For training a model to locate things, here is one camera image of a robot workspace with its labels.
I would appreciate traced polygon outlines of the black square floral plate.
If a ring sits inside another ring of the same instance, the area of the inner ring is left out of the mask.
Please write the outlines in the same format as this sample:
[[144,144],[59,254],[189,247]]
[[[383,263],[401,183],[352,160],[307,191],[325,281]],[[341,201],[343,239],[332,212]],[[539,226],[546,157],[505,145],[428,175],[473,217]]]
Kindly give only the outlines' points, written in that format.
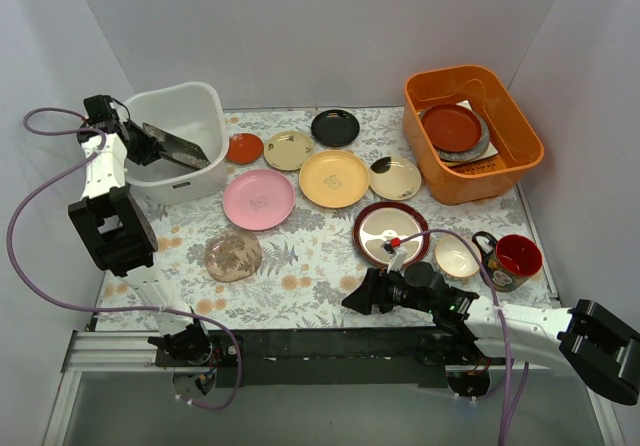
[[145,122],[142,123],[142,129],[155,139],[159,148],[158,154],[162,158],[193,170],[204,169],[210,165],[206,154],[197,144]]

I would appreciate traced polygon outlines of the red rimmed round plate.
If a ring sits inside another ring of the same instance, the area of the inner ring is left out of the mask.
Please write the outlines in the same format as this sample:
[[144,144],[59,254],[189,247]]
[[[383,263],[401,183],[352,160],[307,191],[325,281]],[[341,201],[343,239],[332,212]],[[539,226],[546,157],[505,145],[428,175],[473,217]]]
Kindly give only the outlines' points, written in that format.
[[365,207],[357,215],[352,235],[356,249],[371,265],[386,267],[391,260],[383,247],[386,241],[405,239],[427,229],[426,219],[414,208],[383,201]]

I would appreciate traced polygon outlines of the large yellow round plate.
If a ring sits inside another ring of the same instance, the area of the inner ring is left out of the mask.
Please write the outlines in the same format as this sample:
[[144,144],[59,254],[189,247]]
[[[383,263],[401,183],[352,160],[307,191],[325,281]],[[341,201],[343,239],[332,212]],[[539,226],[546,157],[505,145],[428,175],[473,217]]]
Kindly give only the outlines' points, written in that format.
[[318,206],[339,209],[358,202],[367,192],[367,166],[356,155],[339,150],[323,151],[305,161],[299,185],[307,199]]

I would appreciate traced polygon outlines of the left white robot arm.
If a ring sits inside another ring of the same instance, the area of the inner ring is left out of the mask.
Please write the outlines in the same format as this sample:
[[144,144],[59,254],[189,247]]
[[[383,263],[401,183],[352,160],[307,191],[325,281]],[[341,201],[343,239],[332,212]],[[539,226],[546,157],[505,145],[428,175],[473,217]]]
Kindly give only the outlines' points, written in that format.
[[68,207],[69,217],[98,268],[122,279],[153,315],[159,335],[149,343],[174,360],[208,363],[213,343],[155,263],[157,237],[125,179],[126,161],[148,166],[166,159],[198,170],[208,164],[206,156],[186,140],[121,119],[115,109],[120,102],[108,95],[83,104],[87,119],[77,140],[90,162],[81,199]]

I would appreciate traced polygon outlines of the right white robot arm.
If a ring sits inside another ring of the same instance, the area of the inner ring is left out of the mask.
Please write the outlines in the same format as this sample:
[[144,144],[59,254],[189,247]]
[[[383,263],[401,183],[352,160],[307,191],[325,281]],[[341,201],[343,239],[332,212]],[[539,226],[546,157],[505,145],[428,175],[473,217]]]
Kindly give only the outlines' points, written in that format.
[[416,263],[404,272],[368,269],[342,304],[362,315],[396,306],[426,312],[452,337],[453,353],[464,363],[511,358],[574,372],[618,404],[639,400],[639,334],[591,300],[572,308],[496,307],[485,296],[448,285],[430,264]]

